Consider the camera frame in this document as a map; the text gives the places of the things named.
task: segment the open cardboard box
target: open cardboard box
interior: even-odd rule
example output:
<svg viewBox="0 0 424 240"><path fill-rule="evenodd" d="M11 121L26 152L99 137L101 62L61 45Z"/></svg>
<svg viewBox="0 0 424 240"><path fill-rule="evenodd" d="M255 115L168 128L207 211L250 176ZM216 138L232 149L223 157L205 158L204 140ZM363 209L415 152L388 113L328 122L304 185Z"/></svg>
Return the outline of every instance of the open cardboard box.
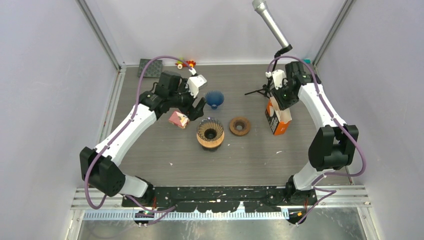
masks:
<svg viewBox="0 0 424 240"><path fill-rule="evenodd" d="M272 133L277 136L284 134L292 121L290 109L286 108L280 110L275 97L269 98L268 105L266 106L265 116L271 127Z"/></svg>

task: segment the wooden table surface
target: wooden table surface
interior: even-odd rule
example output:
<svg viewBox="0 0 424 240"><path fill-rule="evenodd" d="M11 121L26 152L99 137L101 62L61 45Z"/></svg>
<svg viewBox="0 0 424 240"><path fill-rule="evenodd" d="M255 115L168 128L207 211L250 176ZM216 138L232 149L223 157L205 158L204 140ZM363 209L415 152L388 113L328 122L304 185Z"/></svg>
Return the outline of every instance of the wooden table surface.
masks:
<svg viewBox="0 0 424 240"><path fill-rule="evenodd" d="M283 186L308 161L308 148L316 134L314 123L302 102L290 108L292 121L283 135L274 136L265 117L268 99L258 93L244 93L262 87L266 65L196 66L208 81L199 96L219 90L224 103L216 110L204 107L204 116L180 129L168 122L172 110L149 127L125 155L120 169L156 186ZM163 70L188 77L187 68L167 66ZM127 116L135 103L137 68L129 67L119 96L113 128ZM154 78L145 78L141 93L152 88ZM229 122L246 117L250 132L231 134ZM215 152L204 151L196 139L201 119L214 117L224 125L225 139ZM347 177L328 177L320 184L349 184Z"/></svg>

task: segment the brown ring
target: brown ring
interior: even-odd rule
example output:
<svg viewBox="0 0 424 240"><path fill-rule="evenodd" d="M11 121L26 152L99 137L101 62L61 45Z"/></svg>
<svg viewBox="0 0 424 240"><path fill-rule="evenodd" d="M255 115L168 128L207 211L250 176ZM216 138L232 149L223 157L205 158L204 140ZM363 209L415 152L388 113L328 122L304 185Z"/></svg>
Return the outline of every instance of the brown ring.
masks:
<svg viewBox="0 0 424 240"><path fill-rule="evenodd" d="M243 127L241 130L237 129L239 125ZM229 130L236 136L244 136L251 130L251 122L243 116L235 117L229 122Z"/></svg>

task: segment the tripod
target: tripod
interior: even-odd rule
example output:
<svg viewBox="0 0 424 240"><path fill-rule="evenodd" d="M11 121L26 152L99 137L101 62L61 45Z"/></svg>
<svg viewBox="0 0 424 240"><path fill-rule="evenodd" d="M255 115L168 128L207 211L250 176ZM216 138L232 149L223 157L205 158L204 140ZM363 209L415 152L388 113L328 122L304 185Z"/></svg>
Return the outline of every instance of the tripod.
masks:
<svg viewBox="0 0 424 240"><path fill-rule="evenodd" d="M274 58L278 58L279 56L287 53L288 51L290 51L292 49L292 45L289 45L287 47L284 47L282 49L280 49L279 51L277 51L277 53L274 55ZM274 72L276 70L277 67L277 61L274 61L274 67L272 68L272 72ZM265 98L270 98L271 96L271 84L273 83L273 77L268 78L268 83L262 85L261 89L258 90L254 90L254 91L250 91L248 93L245 93L244 95L249 95L249 94L253 94L253 93L258 93L261 94L262 96L264 96Z"/></svg>

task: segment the gray wall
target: gray wall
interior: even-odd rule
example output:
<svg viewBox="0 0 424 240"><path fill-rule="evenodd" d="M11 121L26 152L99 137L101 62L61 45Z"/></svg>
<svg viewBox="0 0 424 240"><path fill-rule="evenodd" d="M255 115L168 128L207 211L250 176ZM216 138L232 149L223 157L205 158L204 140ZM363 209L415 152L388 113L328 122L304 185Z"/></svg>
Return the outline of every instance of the gray wall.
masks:
<svg viewBox="0 0 424 240"><path fill-rule="evenodd" d="M318 71L359 128L364 183L386 239L422 239L424 1L356 1ZM358 155L351 167L361 167Z"/></svg>
<svg viewBox="0 0 424 240"><path fill-rule="evenodd" d="M268 64L281 48L252 0L87 0L117 58L128 65L160 55L204 64ZM293 45L314 58L344 0L268 0Z"/></svg>
<svg viewBox="0 0 424 240"><path fill-rule="evenodd" d="M0 59L0 239L61 239L116 70L74 0L2 0Z"/></svg>

